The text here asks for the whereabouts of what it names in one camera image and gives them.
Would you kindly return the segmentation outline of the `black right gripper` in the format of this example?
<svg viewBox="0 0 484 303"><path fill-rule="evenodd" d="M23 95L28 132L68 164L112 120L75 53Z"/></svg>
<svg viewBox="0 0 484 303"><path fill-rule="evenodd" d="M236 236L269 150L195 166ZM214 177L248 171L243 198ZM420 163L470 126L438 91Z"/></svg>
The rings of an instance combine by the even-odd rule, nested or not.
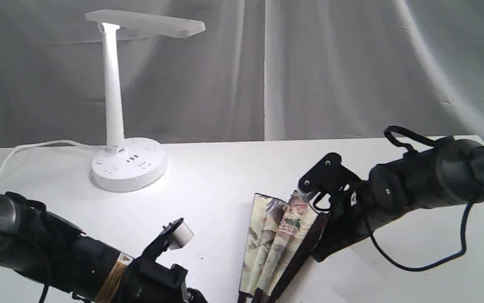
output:
<svg viewBox="0 0 484 303"><path fill-rule="evenodd" d="M330 211L312 253L317 262L369 238L371 231L398 218L397 212L378 203L369 185L357 185L330 197L329 202Z"/></svg>

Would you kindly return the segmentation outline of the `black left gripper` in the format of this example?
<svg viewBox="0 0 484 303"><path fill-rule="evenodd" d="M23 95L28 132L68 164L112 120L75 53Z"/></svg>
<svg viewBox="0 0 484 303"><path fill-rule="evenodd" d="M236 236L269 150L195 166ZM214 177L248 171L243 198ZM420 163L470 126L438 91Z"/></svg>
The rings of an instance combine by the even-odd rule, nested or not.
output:
<svg viewBox="0 0 484 303"><path fill-rule="evenodd" d="M188 270L137 258L122 278L123 303L206 303L203 293L186 285Z"/></svg>

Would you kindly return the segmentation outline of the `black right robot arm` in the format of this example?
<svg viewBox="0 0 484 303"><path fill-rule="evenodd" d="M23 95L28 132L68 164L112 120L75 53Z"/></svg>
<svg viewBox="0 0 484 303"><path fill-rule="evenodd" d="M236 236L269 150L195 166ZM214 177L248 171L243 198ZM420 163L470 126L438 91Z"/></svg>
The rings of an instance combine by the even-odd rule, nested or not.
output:
<svg viewBox="0 0 484 303"><path fill-rule="evenodd" d="M371 239L379 253L402 270L419 272L465 254L466 224L473 205L484 202L484 145L446 136L436 140L407 128L389 126L385 138L406 152L400 159L375 165L363 180L342 164L338 153L321 158L298 182L298 188L326 221L313 249L316 261ZM374 233L411 211L465 205L460 250L423 267L400 265L384 253Z"/></svg>

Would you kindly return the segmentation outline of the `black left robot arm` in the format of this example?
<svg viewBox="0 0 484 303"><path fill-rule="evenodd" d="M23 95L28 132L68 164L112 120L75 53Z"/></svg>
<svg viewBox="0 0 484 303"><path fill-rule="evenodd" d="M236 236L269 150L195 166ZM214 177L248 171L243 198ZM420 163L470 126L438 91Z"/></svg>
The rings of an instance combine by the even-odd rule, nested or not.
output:
<svg viewBox="0 0 484 303"><path fill-rule="evenodd" d="M84 303L205 303L186 284L188 271L157 262L182 249L194 234L183 218L169 222L138 257L132 257L47 211L45 203L16 192L0 194L0 267Z"/></svg>

